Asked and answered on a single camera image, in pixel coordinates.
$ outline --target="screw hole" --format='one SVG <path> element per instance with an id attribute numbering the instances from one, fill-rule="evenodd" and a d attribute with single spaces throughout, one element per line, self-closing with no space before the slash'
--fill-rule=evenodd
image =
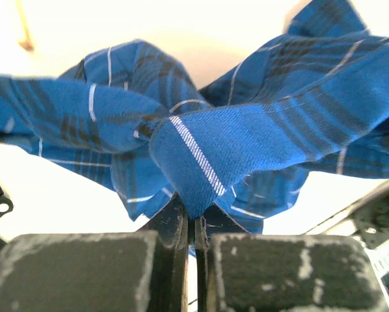
<path id="1" fill-rule="evenodd" d="M 5 213 L 10 209 L 7 203 L 0 203 L 0 213 Z"/>

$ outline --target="white wall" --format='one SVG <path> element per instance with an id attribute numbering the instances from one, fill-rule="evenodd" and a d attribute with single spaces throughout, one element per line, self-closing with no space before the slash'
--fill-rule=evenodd
<path id="1" fill-rule="evenodd" d="M 0 73 L 57 76 L 87 53 L 142 38 L 180 59 L 202 86 L 279 35 L 286 16 L 308 1 L 22 2 L 35 51 L 28 53 L 17 43 L 23 33 L 15 0 L 0 0 Z M 353 3 L 374 34 L 389 36 L 389 0 Z M 297 205 L 267 220 L 264 232 L 303 233 L 379 183 L 313 173 Z M 18 148 L 0 145 L 0 184 L 16 205 L 0 219 L 6 240 L 21 233 L 138 227 L 114 192 Z"/>

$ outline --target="wooden stick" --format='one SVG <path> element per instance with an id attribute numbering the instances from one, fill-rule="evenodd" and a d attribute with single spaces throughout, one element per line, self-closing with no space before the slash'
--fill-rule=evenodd
<path id="1" fill-rule="evenodd" d="M 18 14 L 20 15 L 21 24 L 24 30 L 24 40 L 19 41 L 18 44 L 26 51 L 34 51 L 33 41 L 31 40 L 30 30 L 28 29 L 27 19 L 25 18 L 21 0 L 16 0 Z"/>

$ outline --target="tartan cloth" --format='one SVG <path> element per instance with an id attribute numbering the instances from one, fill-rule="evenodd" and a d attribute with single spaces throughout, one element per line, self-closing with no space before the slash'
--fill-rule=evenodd
<path id="1" fill-rule="evenodd" d="M 177 191 L 244 228 L 294 205 L 310 170 L 389 177 L 389 38 L 344 0 L 313 0 L 197 90 L 144 41 L 86 56 L 58 79 L 0 77 L 0 142 L 115 190 L 132 219 Z"/>

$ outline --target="crumpled fabric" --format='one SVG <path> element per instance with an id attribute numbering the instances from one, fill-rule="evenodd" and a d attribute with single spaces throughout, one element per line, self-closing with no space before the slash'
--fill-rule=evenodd
<path id="1" fill-rule="evenodd" d="M 115 190 L 132 219 L 176 191 L 190 218 L 215 202 L 259 233 L 310 170 L 389 178 L 389 38 L 347 1 L 313 0 L 200 90 L 142 40 L 58 79 L 0 76 L 0 142 Z"/>

